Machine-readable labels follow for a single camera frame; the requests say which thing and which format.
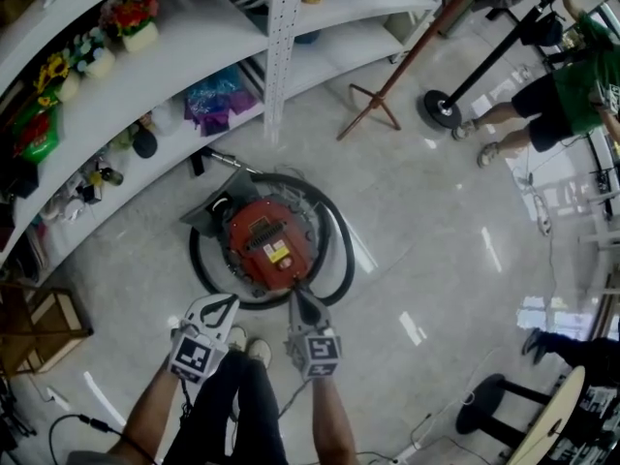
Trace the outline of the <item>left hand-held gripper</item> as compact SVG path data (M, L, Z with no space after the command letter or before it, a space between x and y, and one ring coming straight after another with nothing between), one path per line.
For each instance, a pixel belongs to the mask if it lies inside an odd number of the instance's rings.
M239 305L236 294L197 298L185 314L192 325L177 328L171 335L167 370L182 381L203 384L228 353L228 346L220 340L228 337Z

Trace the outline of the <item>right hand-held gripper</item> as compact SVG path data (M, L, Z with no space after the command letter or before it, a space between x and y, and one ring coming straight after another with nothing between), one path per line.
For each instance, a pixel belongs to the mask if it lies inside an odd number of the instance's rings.
M309 290L292 289L289 304L291 333L285 342L287 355L303 381L331 377L342 358L340 336L330 326L326 306Z

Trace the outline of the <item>red vacuum cleaner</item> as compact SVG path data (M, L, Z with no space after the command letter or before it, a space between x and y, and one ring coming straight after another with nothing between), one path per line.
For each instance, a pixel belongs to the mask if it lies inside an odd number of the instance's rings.
M352 286L356 261L351 233L333 201L304 179L254 170L208 146L190 157L195 174L203 174L206 159L235 171L181 219L190 228L190 262L204 288L211 294L222 291L202 257L201 241L209 238L218 242L228 271L252 295L241 301L241 309L279 307L293 292L310 290L326 262L330 231L336 229L345 252L344 277L320 301L325 306L339 302Z

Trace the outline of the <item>person's left forearm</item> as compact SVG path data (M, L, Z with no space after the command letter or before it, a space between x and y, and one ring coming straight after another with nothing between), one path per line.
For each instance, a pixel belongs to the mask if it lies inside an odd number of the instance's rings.
M171 413L174 395L180 380L163 364L143 391L129 415L122 437L108 450L107 455L121 465L153 465L151 460L133 447L137 444L151 458L155 458L162 443ZM169 448L170 465L206 465L207 452L201 443L200 421L202 396L197 393L191 410Z

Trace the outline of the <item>person's right forearm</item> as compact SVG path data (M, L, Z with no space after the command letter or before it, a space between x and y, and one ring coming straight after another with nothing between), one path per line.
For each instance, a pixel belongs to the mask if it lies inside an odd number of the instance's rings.
M320 465L359 465L354 434L332 377L312 381L312 431Z

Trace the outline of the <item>person's left white shoe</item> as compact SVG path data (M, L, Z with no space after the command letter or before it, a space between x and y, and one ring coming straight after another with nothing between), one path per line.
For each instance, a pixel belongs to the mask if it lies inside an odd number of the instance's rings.
M244 353L248 344L246 330L240 325L233 325L227 337L227 345L230 351Z

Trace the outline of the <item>person's white shoe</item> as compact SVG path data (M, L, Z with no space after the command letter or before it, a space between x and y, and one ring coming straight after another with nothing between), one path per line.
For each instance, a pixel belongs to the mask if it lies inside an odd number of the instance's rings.
M272 350L265 340L261 338L251 340L246 353L249 358L259 361L266 369L269 368L272 361Z
M240 325L233 325L227 337L227 345L230 351L244 353L248 344L246 330Z

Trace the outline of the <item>person's right white shoe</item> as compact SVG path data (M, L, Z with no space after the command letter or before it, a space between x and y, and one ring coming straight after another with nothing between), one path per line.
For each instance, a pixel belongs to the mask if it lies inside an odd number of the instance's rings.
M249 358L259 361L266 369L269 368L272 361L272 350L265 340L261 338L251 340L246 353Z

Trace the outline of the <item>person's black trousers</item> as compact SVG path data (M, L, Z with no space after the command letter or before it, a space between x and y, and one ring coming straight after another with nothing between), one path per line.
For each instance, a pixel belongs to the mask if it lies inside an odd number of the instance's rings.
M226 455L227 422L238 400L236 441ZM288 465L277 401L264 364L229 352L204 382L163 465Z

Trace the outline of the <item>white power strip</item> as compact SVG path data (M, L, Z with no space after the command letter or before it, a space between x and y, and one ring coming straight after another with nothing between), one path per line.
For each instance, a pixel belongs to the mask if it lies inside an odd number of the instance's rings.
M410 465L412 457L418 452L415 445L409 445L398 453L395 457L386 462L386 465Z
M538 194L534 194L532 198L537 215L539 231L543 236L550 236L552 224L546 203L544 202L543 198L540 197Z

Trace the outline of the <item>wooden crate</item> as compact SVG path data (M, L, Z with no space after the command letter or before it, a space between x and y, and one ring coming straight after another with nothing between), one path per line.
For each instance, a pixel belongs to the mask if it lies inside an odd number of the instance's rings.
M47 372L93 333L71 291L0 282L0 376Z

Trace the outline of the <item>person's light grey shirt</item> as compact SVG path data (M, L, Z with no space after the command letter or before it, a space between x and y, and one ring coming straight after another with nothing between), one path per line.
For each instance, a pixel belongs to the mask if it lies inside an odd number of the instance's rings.
M139 450L119 443L106 452L74 450L67 457L65 465L158 465Z

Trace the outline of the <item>green cloth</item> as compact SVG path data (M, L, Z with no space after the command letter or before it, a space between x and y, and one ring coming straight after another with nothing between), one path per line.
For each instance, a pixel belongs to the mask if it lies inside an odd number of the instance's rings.
M110 142L109 147L113 150L129 150L133 147L134 136L137 127L132 124L116 135Z

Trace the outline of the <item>translucent plastic jug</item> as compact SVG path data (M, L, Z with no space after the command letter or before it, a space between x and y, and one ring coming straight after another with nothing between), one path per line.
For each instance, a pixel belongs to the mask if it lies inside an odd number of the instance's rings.
M184 122L184 106L175 98L165 100L151 111L153 133L156 136L173 135Z

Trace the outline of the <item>black round stool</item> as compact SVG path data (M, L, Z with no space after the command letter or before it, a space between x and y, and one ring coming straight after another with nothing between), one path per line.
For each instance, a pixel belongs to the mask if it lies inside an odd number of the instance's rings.
M541 405L551 401L550 395L510 382L502 374L493 374L474 388L472 402L462 406L456 417L456 432L468 435L479 430L516 450L525 439L525 433L494 417L506 392Z

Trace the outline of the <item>purple and blue plastic bag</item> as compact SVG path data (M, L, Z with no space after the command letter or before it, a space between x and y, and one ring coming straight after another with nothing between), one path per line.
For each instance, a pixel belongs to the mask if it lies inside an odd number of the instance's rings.
M184 119L192 121L202 137L211 137L230 129L232 113L240 115L257 103L245 86L240 68L231 65L185 90Z

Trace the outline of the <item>white metal shelving unit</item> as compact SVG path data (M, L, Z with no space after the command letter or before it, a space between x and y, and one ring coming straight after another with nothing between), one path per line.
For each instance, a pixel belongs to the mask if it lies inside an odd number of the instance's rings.
M398 55L405 42L386 28L387 16L416 16L419 34L439 4L436 0L281 0L275 30L263 33L230 0L161 0L158 40L137 53L123 52L109 75L86 80L77 98L62 108L59 145L44 159L34 193L15 204L18 239L61 186L99 149L140 115L230 65L257 66L246 82L260 97L232 128L263 120L263 137L280 139L284 104L325 81ZM320 30L311 45L295 37Z

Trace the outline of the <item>green snack packet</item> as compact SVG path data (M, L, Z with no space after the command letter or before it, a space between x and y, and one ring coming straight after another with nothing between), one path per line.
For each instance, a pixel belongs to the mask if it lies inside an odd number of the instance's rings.
M59 144L58 106L24 113L13 125L13 155L39 165Z

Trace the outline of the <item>sunflower pot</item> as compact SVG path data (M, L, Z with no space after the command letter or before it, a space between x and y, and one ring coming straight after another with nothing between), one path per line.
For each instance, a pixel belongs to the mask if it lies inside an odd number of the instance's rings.
M68 102L77 94L80 77L72 67L73 59L67 48L54 52L41 65L33 85L42 109Z

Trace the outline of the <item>round wooden table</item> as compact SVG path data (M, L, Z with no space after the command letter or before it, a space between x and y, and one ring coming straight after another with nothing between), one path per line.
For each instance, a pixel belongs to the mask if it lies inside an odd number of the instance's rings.
M566 377L506 465L538 465L545 458L577 406L585 375L577 366Z

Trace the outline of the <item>white and blue flower pot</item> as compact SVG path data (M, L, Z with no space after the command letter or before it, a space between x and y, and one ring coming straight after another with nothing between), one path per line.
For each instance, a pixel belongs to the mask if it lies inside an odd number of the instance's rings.
M108 48L105 33L93 27L83 34L76 34L70 47L70 65L89 78L103 78L114 64L115 56Z

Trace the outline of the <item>wooden coat rack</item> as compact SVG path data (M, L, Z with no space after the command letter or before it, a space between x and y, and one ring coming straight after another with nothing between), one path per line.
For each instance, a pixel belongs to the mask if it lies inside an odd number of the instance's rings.
M456 11L457 7L463 1L464 0L449 0L447 4L442 5L442 10L439 15L429 24L427 29L417 40L417 42L411 47L410 51L405 55L404 59L399 63L396 70L391 74L387 82L379 91L370 92L354 83L350 84L351 88L368 96L369 103L356 116L356 118L337 136L336 139L338 141L343 140L347 135L349 135L353 131L353 129L361 122L361 120L364 119L374 109L382 109L387 115L391 123L391 127L396 131L401 130L400 123L396 119L395 115L392 113L391 109L388 107L386 96L390 89L406 72L408 67L414 62L414 60L417 58L417 56L423 50L426 44L437 34L439 28L442 26L444 21Z

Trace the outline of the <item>red flower pot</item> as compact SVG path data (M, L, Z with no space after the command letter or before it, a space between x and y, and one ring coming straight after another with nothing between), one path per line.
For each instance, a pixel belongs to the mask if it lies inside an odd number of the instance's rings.
M100 10L100 26L128 52L136 52L157 40L155 18L159 0L106 0Z

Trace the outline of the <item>black coat rack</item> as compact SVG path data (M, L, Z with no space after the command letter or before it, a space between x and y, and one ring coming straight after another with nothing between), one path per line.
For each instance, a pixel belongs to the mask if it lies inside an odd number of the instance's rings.
M540 0L453 93L448 95L441 90L432 89L420 97L418 112L422 120L431 128L448 130L456 128L462 122L462 115L457 102L520 39L523 32L532 27L543 14L543 11L550 7L554 1Z

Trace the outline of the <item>black hanging bag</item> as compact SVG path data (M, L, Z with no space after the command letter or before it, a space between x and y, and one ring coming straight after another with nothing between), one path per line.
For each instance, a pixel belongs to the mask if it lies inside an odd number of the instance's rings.
M521 33L524 46L554 47L562 42L563 18L555 12L542 16L529 24Z

